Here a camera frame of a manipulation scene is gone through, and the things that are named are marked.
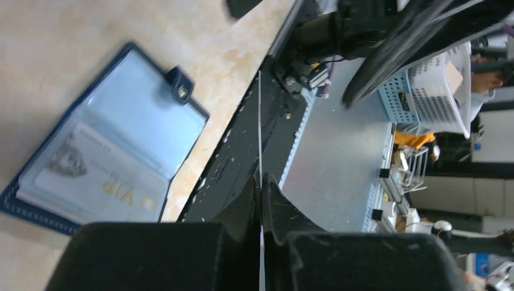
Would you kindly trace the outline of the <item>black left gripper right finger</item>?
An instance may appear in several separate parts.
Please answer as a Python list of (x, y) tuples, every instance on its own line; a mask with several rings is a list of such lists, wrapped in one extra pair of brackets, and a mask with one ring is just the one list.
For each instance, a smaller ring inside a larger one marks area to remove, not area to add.
[(326, 232), (271, 174), (262, 178), (267, 290), (464, 290), (446, 245), (430, 234)]

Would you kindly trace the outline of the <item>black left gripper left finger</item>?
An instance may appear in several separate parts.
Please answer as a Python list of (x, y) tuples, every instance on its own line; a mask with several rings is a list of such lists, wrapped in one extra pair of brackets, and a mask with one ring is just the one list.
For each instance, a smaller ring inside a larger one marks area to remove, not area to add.
[(71, 238), (47, 290), (258, 290), (258, 188), (206, 222), (96, 222)]

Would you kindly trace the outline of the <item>thin card edge-on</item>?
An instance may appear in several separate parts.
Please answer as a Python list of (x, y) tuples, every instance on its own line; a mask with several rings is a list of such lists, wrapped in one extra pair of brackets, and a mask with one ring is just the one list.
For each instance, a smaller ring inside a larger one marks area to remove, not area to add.
[[(260, 202), (260, 211), (259, 213), (262, 214), (262, 125), (261, 125), (261, 80), (262, 80), (262, 74), (261, 70), (258, 70), (258, 159), (259, 159), (259, 165), (258, 165), (258, 185), (259, 185), (259, 202)], [(264, 260), (264, 229), (263, 229), (263, 222), (262, 218), (260, 218), (260, 261), (259, 261), (259, 291), (266, 291), (266, 283), (265, 283), (265, 260)]]

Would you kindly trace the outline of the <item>white VIP credit card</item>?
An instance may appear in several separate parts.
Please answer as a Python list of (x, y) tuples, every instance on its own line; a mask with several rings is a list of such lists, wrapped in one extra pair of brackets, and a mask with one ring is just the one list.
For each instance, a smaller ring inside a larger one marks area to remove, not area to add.
[(156, 222), (167, 181), (84, 123), (77, 124), (35, 176), (37, 189), (90, 219)]

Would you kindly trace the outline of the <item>dark blue leather card holder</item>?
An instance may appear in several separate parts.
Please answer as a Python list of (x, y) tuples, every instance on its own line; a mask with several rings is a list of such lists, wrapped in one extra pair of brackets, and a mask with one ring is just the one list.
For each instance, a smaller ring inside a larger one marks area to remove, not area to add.
[(126, 43), (1, 194), (1, 212), (65, 235), (92, 222), (159, 222), (209, 112), (180, 67)]

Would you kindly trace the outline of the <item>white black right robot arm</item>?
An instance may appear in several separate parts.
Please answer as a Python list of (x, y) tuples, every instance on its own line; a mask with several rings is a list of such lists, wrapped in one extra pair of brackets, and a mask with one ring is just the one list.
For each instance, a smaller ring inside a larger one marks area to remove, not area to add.
[[(291, 96), (310, 90), (313, 63), (339, 55), (364, 62), (348, 83), (342, 103), (351, 108), (375, 95), (389, 79), (415, 64), (499, 25), (513, 5), (501, 1), (493, 14), (473, 28), (452, 36), (447, 23), (470, 9), (473, 2), (410, 1), (395, 16), (364, 23), (344, 1), (335, 12), (292, 27), (275, 59), (276, 80)], [(454, 235), (450, 232), (396, 233), (386, 217), (370, 231), (378, 210), (378, 170), (357, 189), (352, 176), (357, 165), (340, 162), (341, 185), (323, 184), (340, 194), (360, 194), (366, 201), (357, 233), (328, 232), (305, 216), (282, 193), (269, 173), (260, 174), (261, 235), (267, 290), (464, 290), (454, 253), (513, 253), (509, 235), (493, 238)]]

